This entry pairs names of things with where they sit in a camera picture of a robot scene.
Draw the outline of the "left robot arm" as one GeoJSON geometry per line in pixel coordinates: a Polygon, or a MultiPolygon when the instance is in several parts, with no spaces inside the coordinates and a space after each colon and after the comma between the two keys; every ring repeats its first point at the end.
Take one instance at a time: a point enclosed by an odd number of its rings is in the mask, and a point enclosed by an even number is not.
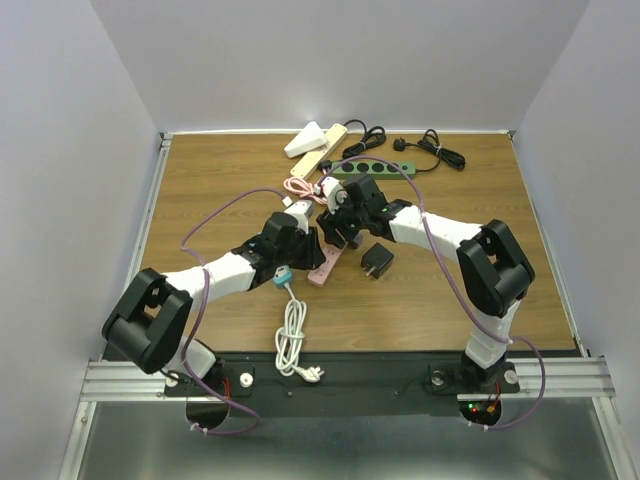
{"type": "Polygon", "coordinates": [[[173,370],[187,375],[199,393],[213,393],[223,371],[208,347],[184,334],[191,312],[261,286],[280,267],[313,270],[324,260],[318,229],[306,217],[275,212],[260,233],[203,266],[140,271],[107,317],[102,336],[144,373],[173,370]]]}

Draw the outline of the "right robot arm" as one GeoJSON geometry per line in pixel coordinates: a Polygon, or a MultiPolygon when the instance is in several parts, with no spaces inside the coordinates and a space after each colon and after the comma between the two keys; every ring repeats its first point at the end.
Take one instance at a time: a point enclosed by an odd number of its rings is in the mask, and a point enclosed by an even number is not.
{"type": "Polygon", "coordinates": [[[325,241],[344,247],[363,230],[434,254],[454,295],[473,323],[460,366],[463,384],[482,390],[504,360],[511,324],[535,271],[508,225],[464,223],[389,200],[369,174],[343,182],[325,176],[314,187],[326,200],[317,218],[325,241]]]}

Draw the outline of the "pink power strip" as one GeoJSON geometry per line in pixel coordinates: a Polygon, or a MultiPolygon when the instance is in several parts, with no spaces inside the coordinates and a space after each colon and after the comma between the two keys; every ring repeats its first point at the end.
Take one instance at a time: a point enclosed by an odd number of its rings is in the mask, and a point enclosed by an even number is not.
{"type": "Polygon", "coordinates": [[[343,252],[343,248],[324,245],[322,247],[322,253],[325,256],[325,261],[316,269],[308,272],[307,281],[316,287],[323,287],[327,283],[331,272],[337,265],[343,252]]]}

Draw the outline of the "black charger block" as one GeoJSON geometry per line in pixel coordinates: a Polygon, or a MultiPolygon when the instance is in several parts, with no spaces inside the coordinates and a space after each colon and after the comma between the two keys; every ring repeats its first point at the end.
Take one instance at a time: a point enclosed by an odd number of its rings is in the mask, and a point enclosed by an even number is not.
{"type": "Polygon", "coordinates": [[[379,279],[393,263],[394,254],[380,243],[375,243],[367,250],[360,262],[360,266],[366,276],[379,279]]]}

